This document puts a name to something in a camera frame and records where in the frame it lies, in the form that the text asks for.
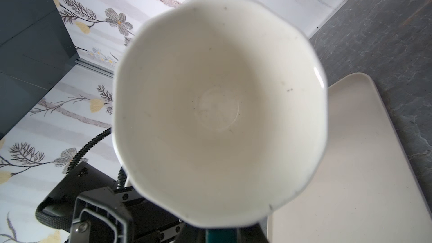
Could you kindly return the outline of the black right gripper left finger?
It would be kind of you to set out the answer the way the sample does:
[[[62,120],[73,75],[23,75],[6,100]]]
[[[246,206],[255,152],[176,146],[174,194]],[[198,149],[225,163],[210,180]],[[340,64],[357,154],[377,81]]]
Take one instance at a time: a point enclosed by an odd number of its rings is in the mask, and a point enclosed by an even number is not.
[[[177,235],[175,243],[206,243],[206,229],[185,224]]]

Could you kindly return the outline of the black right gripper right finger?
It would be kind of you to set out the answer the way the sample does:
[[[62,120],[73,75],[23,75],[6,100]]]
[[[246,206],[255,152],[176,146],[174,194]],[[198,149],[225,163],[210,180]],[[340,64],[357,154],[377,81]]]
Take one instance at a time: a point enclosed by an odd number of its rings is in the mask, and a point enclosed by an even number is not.
[[[237,229],[237,243],[269,243],[262,227],[256,223],[249,227]]]

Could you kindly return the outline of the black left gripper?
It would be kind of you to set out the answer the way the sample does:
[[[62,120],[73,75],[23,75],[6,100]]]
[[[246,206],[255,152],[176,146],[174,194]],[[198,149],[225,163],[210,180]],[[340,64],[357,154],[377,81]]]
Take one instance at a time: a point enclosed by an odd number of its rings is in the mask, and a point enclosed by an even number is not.
[[[171,243],[184,225],[132,187],[102,187],[76,198],[68,242]]]

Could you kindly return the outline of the beige rectangular tray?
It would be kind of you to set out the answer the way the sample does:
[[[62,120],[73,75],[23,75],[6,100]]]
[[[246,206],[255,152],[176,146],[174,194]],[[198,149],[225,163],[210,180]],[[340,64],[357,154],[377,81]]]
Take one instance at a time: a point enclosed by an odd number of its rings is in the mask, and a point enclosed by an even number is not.
[[[268,218],[272,243],[429,243],[432,216],[373,80],[329,88],[325,156],[308,187]]]

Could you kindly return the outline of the dark green mug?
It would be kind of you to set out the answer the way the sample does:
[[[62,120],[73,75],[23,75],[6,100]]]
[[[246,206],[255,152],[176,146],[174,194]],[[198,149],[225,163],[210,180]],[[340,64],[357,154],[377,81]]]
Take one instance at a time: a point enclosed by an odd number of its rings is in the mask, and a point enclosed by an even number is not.
[[[150,19],[114,74],[112,142],[132,186],[206,243],[237,243],[308,186],[328,138],[307,37],[254,0]]]

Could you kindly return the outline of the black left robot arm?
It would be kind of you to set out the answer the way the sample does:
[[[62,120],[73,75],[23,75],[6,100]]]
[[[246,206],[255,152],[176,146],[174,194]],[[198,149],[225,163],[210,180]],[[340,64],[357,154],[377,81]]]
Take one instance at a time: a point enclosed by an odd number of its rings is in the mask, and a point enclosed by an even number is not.
[[[183,243],[185,223],[140,195],[123,169],[115,180],[83,161],[110,134],[103,131],[72,158],[65,178],[37,207],[37,220],[69,232],[69,243]]]

